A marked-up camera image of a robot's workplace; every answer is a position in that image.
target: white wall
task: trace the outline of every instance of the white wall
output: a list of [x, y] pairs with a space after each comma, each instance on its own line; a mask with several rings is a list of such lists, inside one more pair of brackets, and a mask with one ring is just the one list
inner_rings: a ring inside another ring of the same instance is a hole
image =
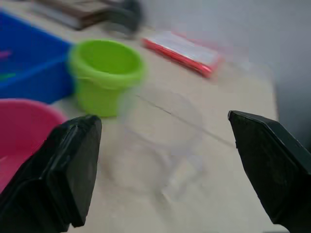
[[268, 65], [275, 73], [280, 122], [311, 145], [310, 0], [141, 1], [150, 25], [234, 48]]

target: transparent cup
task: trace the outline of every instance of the transparent cup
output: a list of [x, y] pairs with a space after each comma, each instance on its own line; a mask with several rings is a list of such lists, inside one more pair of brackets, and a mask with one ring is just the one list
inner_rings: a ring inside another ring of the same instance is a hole
[[132, 89], [123, 96], [119, 121], [121, 136], [111, 158], [112, 178], [118, 185], [175, 196], [191, 180], [189, 176], [176, 185], [184, 159], [195, 175], [204, 170], [202, 159], [193, 153], [202, 138], [197, 127], [202, 117], [181, 95], [151, 85]]

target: blue plastic tray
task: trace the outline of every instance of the blue plastic tray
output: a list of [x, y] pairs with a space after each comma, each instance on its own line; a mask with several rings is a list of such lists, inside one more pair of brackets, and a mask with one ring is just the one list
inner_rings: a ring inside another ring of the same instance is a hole
[[[66, 68], [70, 43], [50, 35], [0, 8], [0, 98], [26, 98], [52, 103], [73, 91]], [[1, 79], [3, 74], [15, 76]]]

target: black object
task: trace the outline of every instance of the black object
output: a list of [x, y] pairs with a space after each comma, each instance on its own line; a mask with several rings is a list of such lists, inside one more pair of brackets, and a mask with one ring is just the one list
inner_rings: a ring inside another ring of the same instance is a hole
[[311, 232], [311, 154], [277, 121], [230, 111], [244, 170], [274, 224]]
[[102, 123], [83, 116], [56, 127], [0, 194], [1, 233], [60, 233], [85, 224]]
[[141, 4], [137, 0], [124, 0], [107, 10], [105, 28], [109, 32], [119, 32], [131, 38], [138, 31], [142, 18]]

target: book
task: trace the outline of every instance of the book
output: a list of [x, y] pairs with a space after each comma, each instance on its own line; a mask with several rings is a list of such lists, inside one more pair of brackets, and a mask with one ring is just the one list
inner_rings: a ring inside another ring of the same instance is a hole
[[100, 0], [34, 0], [32, 9], [76, 30], [105, 20], [109, 5]]

